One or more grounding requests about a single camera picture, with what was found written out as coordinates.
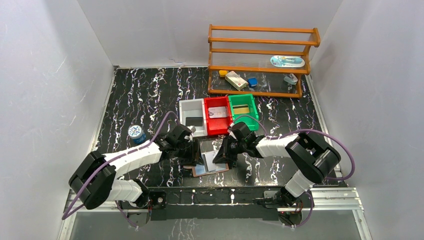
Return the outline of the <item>brown leather card holder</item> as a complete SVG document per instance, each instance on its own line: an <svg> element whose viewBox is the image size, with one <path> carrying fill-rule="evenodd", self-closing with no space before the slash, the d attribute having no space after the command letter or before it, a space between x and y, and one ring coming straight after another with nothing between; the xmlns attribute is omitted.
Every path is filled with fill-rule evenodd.
<svg viewBox="0 0 424 240"><path fill-rule="evenodd" d="M202 162L197 163L196 166L184 166L184 168L191 170L194 177L228 171L230 168L227 163L213 163L217 153L218 150L201 152L200 160L202 160Z"/></svg>

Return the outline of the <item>grey numbered credit card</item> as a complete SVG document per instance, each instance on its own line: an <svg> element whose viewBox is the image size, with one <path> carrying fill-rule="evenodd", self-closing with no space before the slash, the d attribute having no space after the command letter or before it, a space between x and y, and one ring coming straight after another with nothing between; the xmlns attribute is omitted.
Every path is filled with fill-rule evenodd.
<svg viewBox="0 0 424 240"><path fill-rule="evenodd" d="M227 118L228 109L226 106L209 107L207 109L208 116L210 119Z"/></svg>

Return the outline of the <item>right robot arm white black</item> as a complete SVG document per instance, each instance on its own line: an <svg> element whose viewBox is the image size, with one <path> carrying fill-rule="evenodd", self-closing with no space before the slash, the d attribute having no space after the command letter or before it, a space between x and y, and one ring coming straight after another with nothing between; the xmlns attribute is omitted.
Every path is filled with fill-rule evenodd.
<svg viewBox="0 0 424 240"><path fill-rule="evenodd" d="M258 159L284 157L293 160L297 172L273 196L274 202L288 207L295 207L302 194L322 183L341 160L338 151L322 139L319 132L312 130L282 138L266 137L257 135L244 122L238 122L232 124L228 132L229 136L223 139L213 159L215 164L230 164L242 153Z"/></svg>

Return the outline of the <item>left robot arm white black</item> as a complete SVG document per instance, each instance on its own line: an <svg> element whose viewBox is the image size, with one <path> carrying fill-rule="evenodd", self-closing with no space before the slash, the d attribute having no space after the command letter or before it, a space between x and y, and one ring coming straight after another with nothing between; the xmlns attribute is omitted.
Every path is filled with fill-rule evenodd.
<svg viewBox="0 0 424 240"><path fill-rule="evenodd" d="M165 159L179 158L186 165L195 159L195 126L178 124L167 133L159 134L139 146L114 153L90 152L70 177L70 188L79 194L86 209L92 210L105 201L126 201L137 208L154 204L153 191L139 179L121 180L120 177L146 165Z"/></svg>

